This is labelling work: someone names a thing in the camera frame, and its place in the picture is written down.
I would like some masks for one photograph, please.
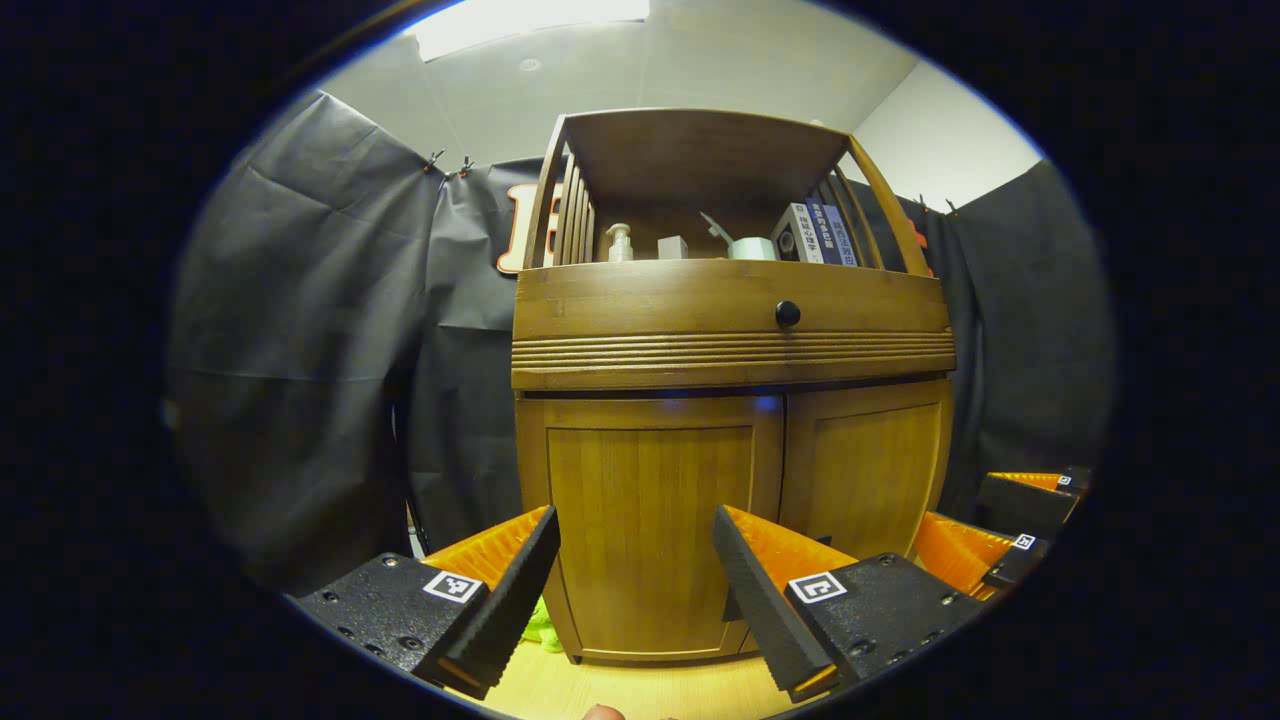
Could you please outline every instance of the black knob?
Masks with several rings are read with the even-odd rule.
[[[778,320],[780,328],[790,328],[800,322],[800,306],[790,300],[783,300],[774,307],[773,316]]]

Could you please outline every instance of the book spine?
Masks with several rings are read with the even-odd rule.
[[[800,260],[804,263],[822,263],[822,247],[818,245],[818,233],[813,227],[813,219],[809,218],[809,209],[804,206],[804,202],[792,202],[791,211],[796,217],[796,225],[800,231],[796,233],[796,241],[800,246],[797,249]]]
[[[840,260],[850,268],[858,266],[858,255],[854,254],[854,241],[845,229],[845,220],[840,218],[840,209],[835,205],[823,205],[827,211],[827,222],[831,223],[831,233],[836,236],[836,247],[840,249]]]
[[[831,234],[827,215],[822,211],[822,202],[814,197],[806,197],[805,206],[809,210],[809,219],[813,220],[814,232],[818,233],[822,261],[828,265],[840,265],[840,250],[836,249],[836,237]]]

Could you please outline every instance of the screw hole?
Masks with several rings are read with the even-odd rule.
[[[876,642],[870,639],[860,639],[849,647],[849,655],[867,655],[876,651]]]

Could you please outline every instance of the cabinet door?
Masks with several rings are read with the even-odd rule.
[[[787,396],[780,523],[859,560],[908,555],[937,506],[951,446],[951,383]]]
[[[732,655],[716,507],[777,518],[782,398],[517,400],[526,507],[554,503],[544,597],[566,652],[613,660]]]

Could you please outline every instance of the green toy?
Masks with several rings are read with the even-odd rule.
[[[556,628],[552,626],[552,615],[547,612],[547,603],[543,602],[543,596],[538,596],[534,615],[529,619],[529,625],[525,625],[525,633],[521,637],[526,641],[543,643],[543,650],[547,652],[564,652],[564,648],[559,643],[559,635],[556,634]]]

